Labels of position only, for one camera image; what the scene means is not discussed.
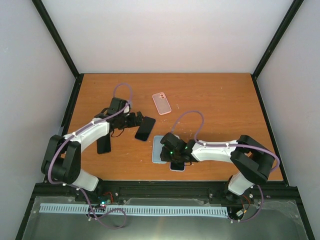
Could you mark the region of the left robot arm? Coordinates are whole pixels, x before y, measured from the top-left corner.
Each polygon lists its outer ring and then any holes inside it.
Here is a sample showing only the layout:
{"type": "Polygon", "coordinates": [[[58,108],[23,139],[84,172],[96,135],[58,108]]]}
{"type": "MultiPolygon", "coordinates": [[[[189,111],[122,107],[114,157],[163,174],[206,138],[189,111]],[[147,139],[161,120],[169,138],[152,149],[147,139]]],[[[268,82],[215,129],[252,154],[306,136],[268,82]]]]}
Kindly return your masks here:
{"type": "Polygon", "coordinates": [[[111,151],[111,134],[114,130],[139,127],[144,116],[139,111],[131,112],[131,103],[113,97],[110,106],[80,129],[49,139],[41,165],[41,172],[52,184],[67,184],[86,190],[92,201],[103,198],[104,188],[100,178],[86,172],[81,167],[82,152],[93,143],[97,143],[97,153],[111,151]]]}

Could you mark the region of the light blue phone case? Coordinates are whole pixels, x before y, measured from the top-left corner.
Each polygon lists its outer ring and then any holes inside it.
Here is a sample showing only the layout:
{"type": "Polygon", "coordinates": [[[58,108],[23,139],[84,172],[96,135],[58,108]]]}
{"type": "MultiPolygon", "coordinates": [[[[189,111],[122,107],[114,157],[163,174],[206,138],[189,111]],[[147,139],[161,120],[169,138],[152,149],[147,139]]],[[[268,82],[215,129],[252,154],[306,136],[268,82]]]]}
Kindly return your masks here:
{"type": "Polygon", "coordinates": [[[163,138],[163,135],[156,135],[153,138],[153,145],[152,145],[152,157],[151,161],[154,164],[166,164],[166,161],[163,161],[161,159],[161,152],[163,145],[161,144],[161,139],[163,138]]]}

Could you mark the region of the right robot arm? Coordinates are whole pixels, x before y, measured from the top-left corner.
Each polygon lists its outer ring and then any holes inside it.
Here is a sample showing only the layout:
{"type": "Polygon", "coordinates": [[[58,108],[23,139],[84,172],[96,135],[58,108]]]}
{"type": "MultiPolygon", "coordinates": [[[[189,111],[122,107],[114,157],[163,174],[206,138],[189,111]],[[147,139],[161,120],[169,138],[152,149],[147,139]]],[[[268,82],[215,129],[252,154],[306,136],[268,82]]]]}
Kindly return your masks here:
{"type": "Polygon", "coordinates": [[[240,196],[254,185],[268,182],[270,174],[280,165],[273,152],[263,147],[248,135],[227,142],[203,140],[183,141],[169,132],[160,140],[160,159],[181,168],[186,163],[217,161],[233,164],[238,173],[227,184],[227,191],[240,196]]]}

